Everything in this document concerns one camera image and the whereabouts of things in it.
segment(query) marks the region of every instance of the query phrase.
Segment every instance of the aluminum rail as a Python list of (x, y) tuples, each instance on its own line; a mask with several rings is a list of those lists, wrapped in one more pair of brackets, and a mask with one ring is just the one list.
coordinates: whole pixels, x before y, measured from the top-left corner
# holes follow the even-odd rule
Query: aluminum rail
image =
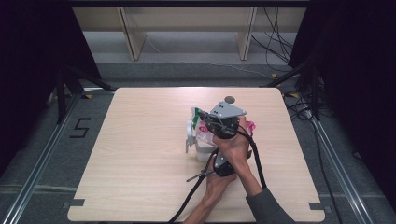
[(324, 152), (326, 154), (329, 163), (334, 170), (334, 173), (340, 182), (340, 186), (343, 189), (346, 198), (349, 201), (350, 206), (352, 207), (353, 212), (360, 224), (371, 224), (373, 219), (371, 218), (368, 209), (356, 190), (354, 184), (352, 183), (349, 175), (347, 174), (347, 170), (345, 169), (343, 163), (341, 163), (337, 153), (332, 146), (332, 142), (327, 136), (326, 132), (323, 129), (320, 121), (317, 121), (315, 118), (312, 118), (313, 124), (318, 131), (318, 135), (323, 143)]
[(80, 95), (72, 96), (71, 101), (67, 107), (67, 112), (64, 116), (64, 119), (62, 120), (61, 123), (56, 125), (54, 131), (52, 132), (51, 137), (49, 138), (48, 143), (44, 147), (43, 152), (41, 153), (40, 157), (35, 163), (35, 167), (33, 168), (26, 182), (24, 183), (14, 203), (8, 209), (6, 217), (2, 222), (3, 224), (16, 224), (20, 220), (26, 205), (29, 203), (29, 200), (32, 197), (33, 192), (35, 191), (35, 186), (37, 185), (40, 177), (44, 173), (45, 168), (52, 155), (52, 152), (56, 148), (59, 139), (64, 131), (64, 127), (68, 123), (70, 119), (70, 115), (72, 114), (80, 97), (81, 97)]

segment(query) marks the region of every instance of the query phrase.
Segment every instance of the black cable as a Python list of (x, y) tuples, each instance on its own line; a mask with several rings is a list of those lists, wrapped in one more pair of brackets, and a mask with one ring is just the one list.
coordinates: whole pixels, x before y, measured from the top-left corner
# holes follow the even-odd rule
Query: black cable
[(178, 209), (176, 214), (168, 221), (168, 223), (174, 223), (176, 219), (180, 216), (180, 214), (183, 212), (184, 208), (186, 208), (187, 204), (189, 203), (192, 195), (195, 193), (195, 191), (198, 189), (198, 187), (201, 185), (202, 181), (206, 178), (206, 172), (207, 168), (209, 167), (210, 161), (212, 160), (212, 157), (219, 153), (219, 148), (216, 148), (209, 156), (209, 159), (207, 160), (205, 169), (201, 172), (202, 174), (199, 176), (198, 181), (195, 183), (194, 187), (190, 190), (189, 195), (187, 195), (187, 198), (184, 200), (184, 203), (181, 205), (181, 207)]
[(289, 43), (287, 40), (285, 40), (282, 35), (280, 35), (279, 32), (279, 26), (277, 25), (277, 13), (279, 12), (279, 7), (276, 7), (276, 33), (277, 33), (277, 37), (279, 39), (279, 41), (283, 44), (283, 45), (287, 45), (289, 48), (293, 48), (293, 45), (291, 43)]
[(280, 35), (280, 33), (279, 33), (279, 25), (277, 24), (277, 15), (278, 15), (278, 13), (279, 13), (279, 7), (276, 7), (275, 8), (275, 28), (276, 28), (276, 36), (277, 36), (277, 38), (279, 39), (279, 46), (280, 46), (280, 48), (282, 49), (282, 52), (283, 52), (283, 55), (285, 55), (285, 52), (286, 52), (286, 54), (288, 55), (288, 58), (290, 58), (290, 54), (289, 54), (289, 52), (288, 52), (288, 50), (285, 48), (285, 45), (284, 45), (284, 43), (282, 42), (282, 36)]
[[(302, 100), (303, 98), (310, 98), (312, 96), (312, 93), (308, 93), (308, 94), (303, 94), (301, 93), (302, 98), (300, 100)], [(323, 100), (321, 102), (318, 102), (318, 112), (321, 116), (327, 117), (327, 118), (335, 118), (335, 114), (332, 111), (328, 111), (331, 110), (331, 106), (329, 103), (323, 102)]]
[(275, 41), (279, 42), (279, 45), (280, 45), (280, 47), (281, 47), (281, 50), (282, 50), (284, 56), (279, 56), (279, 55), (280, 55), (279, 53), (276, 53), (276, 56), (278, 56), (280, 59), (282, 59), (282, 61), (284, 61), (285, 63), (289, 63), (289, 59), (286, 57), (286, 54), (289, 55), (289, 52), (288, 52), (288, 51), (286, 50), (286, 48), (284, 47), (284, 43), (282, 42), (283, 37), (279, 34), (279, 29), (278, 29), (278, 26), (277, 26), (277, 12), (278, 12), (278, 9), (276, 8), (276, 23), (275, 23), (275, 25), (273, 25), (273, 23), (272, 23), (272, 21), (271, 21), (269, 15), (268, 15), (268, 13), (267, 13), (266, 8), (264, 7), (263, 9), (264, 9), (264, 12), (265, 12), (265, 15), (266, 15), (268, 21), (269, 21), (270, 24), (271, 24), (271, 27), (272, 27), (271, 36), (269, 36), (269, 35), (267, 34), (267, 35), (270, 37), (270, 40), (268, 41), (267, 47), (265, 47), (265, 61), (267, 62), (268, 66), (270, 66), (272, 69), (274, 69), (274, 70), (276, 70), (276, 71), (288, 72), (288, 71), (284, 71), (284, 70), (275, 69), (273, 66), (271, 66), (271, 65), (268, 63), (268, 50), (270, 49), (269, 47), (270, 47), (270, 44), (271, 44), (271, 41), (272, 41), (272, 40), (275, 40)]
[(327, 187), (327, 189), (329, 191), (329, 194), (330, 194), (330, 197), (331, 197), (331, 200), (332, 200), (332, 204), (334, 205), (334, 209), (335, 209), (335, 213), (336, 213), (337, 218), (338, 218), (338, 222), (340, 224), (343, 224), (343, 220), (341, 219), (341, 215), (340, 215), (340, 212), (338, 210), (337, 203), (335, 202), (334, 195), (333, 195), (332, 189), (330, 187), (329, 179), (327, 178), (326, 172), (324, 171), (323, 159), (322, 159), (321, 151), (320, 151), (320, 141), (319, 141), (319, 137), (318, 137), (318, 130), (317, 130), (315, 124), (312, 121), (313, 116), (312, 116), (312, 114), (311, 114), (310, 117), (308, 117), (307, 115), (302, 115), (301, 114), (305, 110), (310, 110), (309, 107), (306, 107), (306, 108), (304, 108), (302, 110), (297, 110), (296, 108), (294, 108), (297, 105), (304, 105), (304, 104), (308, 105), (308, 103), (300, 102), (300, 101), (302, 101), (302, 99), (303, 98), (299, 99), (296, 102), (295, 105), (287, 105), (286, 102), (285, 102), (285, 105), (287, 106), (287, 109), (291, 109), (291, 110), (293, 110), (295, 112), (295, 114), (293, 115), (293, 116), (295, 116), (294, 118), (299, 118), (300, 120), (308, 120), (310, 122), (310, 124), (312, 125), (313, 129), (314, 129), (315, 139), (316, 139), (316, 144), (317, 144), (317, 150), (318, 150), (318, 159), (319, 159), (320, 170), (322, 172), (324, 181), (326, 183), (326, 187)]
[(264, 46), (264, 44), (260, 43), (260, 41), (258, 41), (256, 39), (256, 37), (254, 37), (254, 35), (251, 36), (262, 48), (269, 50), (271, 53), (275, 54), (280, 60), (282, 60), (283, 62), (287, 63), (288, 59), (285, 58), (284, 56), (282, 56), (281, 54), (279, 54), (278, 52), (274, 51), (273, 49), (269, 49), (267, 47)]
[[(276, 41), (276, 42), (282, 42), (282, 40), (278, 40), (278, 39), (275, 39), (275, 38), (274, 38), (273, 40)], [(291, 44), (289, 44), (289, 43), (283, 43), (283, 44), (286, 45), (286, 47), (288, 47), (288, 48), (290, 48), (290, 49), (293, 48), (293, 45), (291, 45)]]
[(329, 179), (327, 178), (326, 172), (324, 171), (323, 159), (322, 159), (321, 151), (320, 151), (320, 142), (319, 142), (319, 137), (318, 137), (318, 130), (315, 127), (315, 125), (312, 122), (312, 120), (309, 120), (309, 122), (311, 123), (312, 127), (315, 130), (315, 138), (316, 138), (316, 141), (317, 141), (317, 149), (318, 149), (318, 158), (319, 158), (320, 170), (323, 173), (324, 182), (326, 183), (326, 187), (329, 190), (329, 194), (330, 194), (330, 197), (332, 199), (332, 204), (334, 205), (334, 209), (335, 209), (335, 213), (336, 213), (337, 218), (338, 218), (338, 222), (340, 224), (343, 224), (343, 220), (341, 219), (340, 211), (338, 210), (337, 203), (335, 202), (334, 195), (332, 194), (332, 188), (330, 187)]
[(256, 165), (257, 165), (257, 171), (259, 172), (260, 182), (262, 183), (262, 189), (266, 189), (267, 185), (264, 180), (264, 174), (262, 173), (262, 163), (260, 162), (259, 150), (257, 149), (256, 143), (253, 141), (253, 138), (251, 136), (247, 135), (246, 133), (242, 133), (239, 131), (236, 131), (236, 132), (243, 135), (244, 137), (246, 137), (246, 139), (249, 141), (250, 146), (253, 149), (254, 159), (255, 159)]

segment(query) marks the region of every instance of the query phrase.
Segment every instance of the tripod leg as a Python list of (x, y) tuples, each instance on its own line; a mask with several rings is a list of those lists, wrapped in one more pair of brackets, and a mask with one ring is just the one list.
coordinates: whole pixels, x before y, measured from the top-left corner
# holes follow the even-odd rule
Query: tripod leg
[(289, 71), (287, 74), (283, 75), (282, 77), (274, 80), (273, 82), (271, 82), (270, 84), (266, 85), (266, 86), (261, 86), (261, 87), (275, 87), (277, 85), (279, 85), (280, 83), (288, 80), (291, 77), (294, 77), (295, 75), (301, 73), (301, 71), (305, 68), (305, 63), (302, 63), (300, 65), (298, 65), (296, 68), (294, 68), (293, 70)]
[(318, 79), (319, 79), (319, 71), (315, 67), (314, 74), (312, 75), (312, 114), (317, 119), (320, 120), (319, 117), (319, 106), (318, 106)]
[(66, 114), (66, 100), (64, 99), (64, 81), (62, 79), (62, 72), (58, 71), (56, 75), (56, 91), (58, 94), (58, 121), (61, 123)]
[(74, 68), (74, 67), (67, 67), (67, 68), (68, 68), (71, 72), (73, 72), (74, 74), (76, 74), (77, 76), (89, 80), (91, 83), (95, 84), (95, 85), (98, 86), (98, 87), (103, 88), (103, 89), (106, 90), (106, 91), (115, 91), (115, 90), (117, 89), (117, 88), (111, 87), (110, 85), (107, 85), (105, 82), (103, 82), (103, 81), (101, 81), (101, 80), (99, 80), (99, 79), (97, 79), (97, 78), (91, 77), (91, 76), (89, 76), (88, 74), (85, 74), (85, 73), (81, 72), (81, 71), (78, 70), (77, 68)]

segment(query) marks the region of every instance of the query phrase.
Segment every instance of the dark sleeve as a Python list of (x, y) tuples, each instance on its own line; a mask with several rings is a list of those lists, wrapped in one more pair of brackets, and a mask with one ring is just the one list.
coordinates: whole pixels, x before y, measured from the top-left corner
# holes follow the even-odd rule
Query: dark sleeve
[(256, 222), (260, 224), (284, 224), (295, 223), (291, 217), (277, 203), (271, 191), (267, 188), (261, 193), (247, 197), (247, 203), (250, 207)]

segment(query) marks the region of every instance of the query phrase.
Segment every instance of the wooden table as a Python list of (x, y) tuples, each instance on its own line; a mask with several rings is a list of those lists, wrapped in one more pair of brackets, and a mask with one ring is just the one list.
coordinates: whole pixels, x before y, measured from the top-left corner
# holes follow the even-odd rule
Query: wooden table
[[(210, 111), (225, 96), (255, 122), (266, 183), (296, 221), (320, 222), (322, 210), (304, 155), (278, 89), (263, 88), (121, 88), (114, 95), (68, 217), (73, 221), (169, 220), (195, 184), (186, 180), (205, 164), (195, 149), (185, 152), (186, 120), (191, 108)], [(249, 160), (257, 175), (254, 159)], [(184, 212), (183, 221), (205, 193), (205, 181)], [(223, 195), (207, 221), (254, 222), (239, 180)]]

